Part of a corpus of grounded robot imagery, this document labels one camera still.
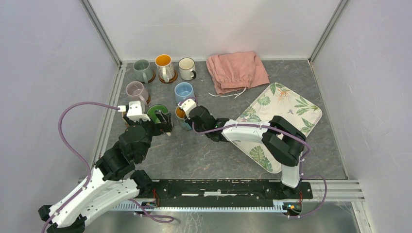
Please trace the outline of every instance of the gray mug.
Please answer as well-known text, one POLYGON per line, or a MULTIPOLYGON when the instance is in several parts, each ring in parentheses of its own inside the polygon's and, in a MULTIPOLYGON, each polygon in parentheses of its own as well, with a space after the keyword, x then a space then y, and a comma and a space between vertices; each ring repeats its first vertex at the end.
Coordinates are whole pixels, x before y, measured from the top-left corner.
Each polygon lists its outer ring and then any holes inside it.
POLYGON ((149 83, 153 78, 153 70, 150 63, 146 60, 138 60, 133 64, 133 70, 138 81, 149 83))

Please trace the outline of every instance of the pink towel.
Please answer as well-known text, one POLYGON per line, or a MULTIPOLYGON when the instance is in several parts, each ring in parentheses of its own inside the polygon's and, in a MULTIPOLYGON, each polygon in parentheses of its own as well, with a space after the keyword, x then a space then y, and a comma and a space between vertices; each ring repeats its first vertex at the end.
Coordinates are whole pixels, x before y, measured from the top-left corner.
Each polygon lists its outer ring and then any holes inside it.
POLYGON ((213 55, 206 64, 218 95, 269 83, 268 73, 254 51, 213 55))

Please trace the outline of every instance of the white drawstring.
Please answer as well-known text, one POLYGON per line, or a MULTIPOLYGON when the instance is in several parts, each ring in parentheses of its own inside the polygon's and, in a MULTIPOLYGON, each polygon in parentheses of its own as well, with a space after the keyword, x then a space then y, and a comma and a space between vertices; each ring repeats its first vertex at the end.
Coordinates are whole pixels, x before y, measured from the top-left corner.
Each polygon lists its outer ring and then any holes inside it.
POLYGON ((229 96, 236 96, 236 97, 235 97, 235 99, 236 99, 238 96, 240 96, 241 94, 243 94, 245 90, 246 90, 246 87, 243 89, 243 91, 242 91, 242 92, 237 93, 237 94, 228 95, 228 96, 217 96, 217 95, 212 95, 212 94, 210 94, 210 93, 208 93, 208 94, 209 94, 209 95, 211 95, 211 96, 214 96, 214 97, 229 97, 229 96))

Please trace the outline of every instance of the orange mug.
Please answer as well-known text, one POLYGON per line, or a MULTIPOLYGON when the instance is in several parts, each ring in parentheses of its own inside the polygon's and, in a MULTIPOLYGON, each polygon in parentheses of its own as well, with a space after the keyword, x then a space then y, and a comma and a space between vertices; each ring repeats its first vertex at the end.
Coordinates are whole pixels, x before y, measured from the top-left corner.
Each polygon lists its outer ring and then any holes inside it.
POLYGON ((172 58, 167 54, 162 54, 156 57, 154 61, 159 71, 159 78, 161 78, 165 83, 168 83, 174 77, 174 68, 172 63, 172 58))

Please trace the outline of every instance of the floral tray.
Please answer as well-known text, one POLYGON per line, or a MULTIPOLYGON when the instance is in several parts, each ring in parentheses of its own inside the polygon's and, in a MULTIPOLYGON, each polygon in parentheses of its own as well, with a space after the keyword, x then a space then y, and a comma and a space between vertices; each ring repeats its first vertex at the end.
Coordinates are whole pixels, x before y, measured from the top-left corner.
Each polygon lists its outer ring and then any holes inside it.
MULTIPOLYGON (((318 106, 280 83, 272 83, 240 115, 238 122, 261 122, 281 116, 308 136, 322 117, 318 106)), ((281 166, 263 144, 232 142, 241 151, 270 173, 279 173, 281 166)))

